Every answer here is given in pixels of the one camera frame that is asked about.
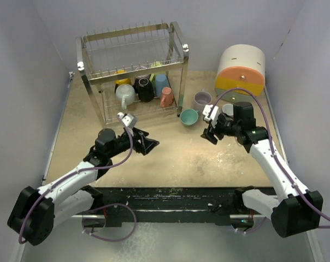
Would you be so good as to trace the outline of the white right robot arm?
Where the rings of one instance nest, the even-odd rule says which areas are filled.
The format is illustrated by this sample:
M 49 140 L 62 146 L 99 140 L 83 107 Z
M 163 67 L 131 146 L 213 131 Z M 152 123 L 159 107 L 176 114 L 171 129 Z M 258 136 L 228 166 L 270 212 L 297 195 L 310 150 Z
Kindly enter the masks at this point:
M 295 176 L 275 148 L 265 127 L 259 127 L 254 107 L 249 102 L 233 105 L 233 117 L 228 117 L 214 105 L 206 105 L 202 112 L 208 127 L 202 137 L 217 144 L 225 136 L 233 136 L 260 165 L 273 185 L 277 197 L 262 193 L 249 186 L 238 188 L 233 207 L 238 213 L 254 210 L 272 222 L 276 233 L 285 238 L 319 227 L 323 197 L 311 192 Z

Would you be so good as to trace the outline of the lilac mug black handle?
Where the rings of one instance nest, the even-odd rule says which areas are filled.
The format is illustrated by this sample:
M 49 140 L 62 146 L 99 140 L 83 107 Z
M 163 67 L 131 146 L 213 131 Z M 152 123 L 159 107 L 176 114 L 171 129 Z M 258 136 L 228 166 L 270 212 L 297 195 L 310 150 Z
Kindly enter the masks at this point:
M 138 66 L 136 67 L 136 71 L 139 71 L 139 70 L 143 70 L 143 69 L 148 69 L 148 67 L 145 67 L 145 66 Z

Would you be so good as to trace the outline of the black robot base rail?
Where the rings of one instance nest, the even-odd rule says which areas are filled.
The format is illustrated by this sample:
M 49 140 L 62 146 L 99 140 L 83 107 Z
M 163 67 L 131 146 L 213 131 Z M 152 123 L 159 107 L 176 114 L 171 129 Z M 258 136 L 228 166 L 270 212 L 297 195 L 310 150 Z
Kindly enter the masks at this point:
M 94 202 L 80 214 L 103 218 L 107 227 L 122 223 L 210 223 L 242 228 L 259 217 L 237 204 L 236 187 L 88 187 Z

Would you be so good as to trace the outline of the blue cup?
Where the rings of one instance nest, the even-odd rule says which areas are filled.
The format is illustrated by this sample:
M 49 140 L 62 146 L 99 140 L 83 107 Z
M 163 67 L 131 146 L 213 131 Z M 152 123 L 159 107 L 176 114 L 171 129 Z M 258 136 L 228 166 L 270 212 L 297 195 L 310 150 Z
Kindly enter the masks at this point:
M 164 87 L 168 87 L 169 82 L 166 74 L 157 74 L 155 77 L 155 95 L 160 97 Z

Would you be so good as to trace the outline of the terracotta mug white inside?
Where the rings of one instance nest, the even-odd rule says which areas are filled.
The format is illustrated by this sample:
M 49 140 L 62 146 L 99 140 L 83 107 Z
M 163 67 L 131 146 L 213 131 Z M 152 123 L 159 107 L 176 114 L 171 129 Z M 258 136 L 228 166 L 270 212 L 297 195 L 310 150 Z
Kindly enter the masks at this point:
M 160 107 L 167 108 L 172 106 L 174 103 L 174 94 L 170 87 L 164 87 L 162 89 L 161 97 L 160 97 Z

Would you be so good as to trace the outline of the yellow mug black handle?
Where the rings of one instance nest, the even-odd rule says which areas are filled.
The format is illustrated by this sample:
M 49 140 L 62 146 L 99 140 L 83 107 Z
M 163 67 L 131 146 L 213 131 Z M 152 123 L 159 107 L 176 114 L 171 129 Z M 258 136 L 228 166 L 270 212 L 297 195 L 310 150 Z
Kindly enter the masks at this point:
M 121 69 L 121 70 L 118 70 L 116 73 L 117 74 L 122 74 L 122 73 L 125 73 L 125 72 L 126 72 L 125 70 Z M 119 87 L 120 85 L 123 85 L 123 84 L 132 85 L 132 82 L 131 82 L 130 78 L 115 80 L 115 88 L 117 88 L 117 87 Z

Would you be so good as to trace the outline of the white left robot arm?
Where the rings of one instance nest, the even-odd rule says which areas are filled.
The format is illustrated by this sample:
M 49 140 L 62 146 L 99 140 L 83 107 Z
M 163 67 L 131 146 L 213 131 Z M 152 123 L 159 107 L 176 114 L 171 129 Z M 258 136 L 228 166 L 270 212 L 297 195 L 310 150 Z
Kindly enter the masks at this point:
M 18 242 L 36 246 L 52 232 L 59 220 L 88 211 L 97 214 L 102 200 L 85 190 L 85 186 L 106 174 L 116 165 L 112 158 L 120 153 L 147 155 L 159 141 L 150 139 L 149 133 L 138 128 L 125 128 L 121 135 L 102 129 L 89 153 L 69 173 L 37 189 L 24 188 L 7 221 L 9 228 L 18 233 Z

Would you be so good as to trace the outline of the black mug cream inside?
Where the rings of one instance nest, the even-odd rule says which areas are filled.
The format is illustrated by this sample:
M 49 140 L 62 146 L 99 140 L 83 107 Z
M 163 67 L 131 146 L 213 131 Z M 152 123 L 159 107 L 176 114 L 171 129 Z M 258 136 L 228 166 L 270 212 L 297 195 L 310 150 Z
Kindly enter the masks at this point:
M 148 78 L 136 78 L 134 89 L 141 102 L 148 103 L 155 97 L 152 82 Z

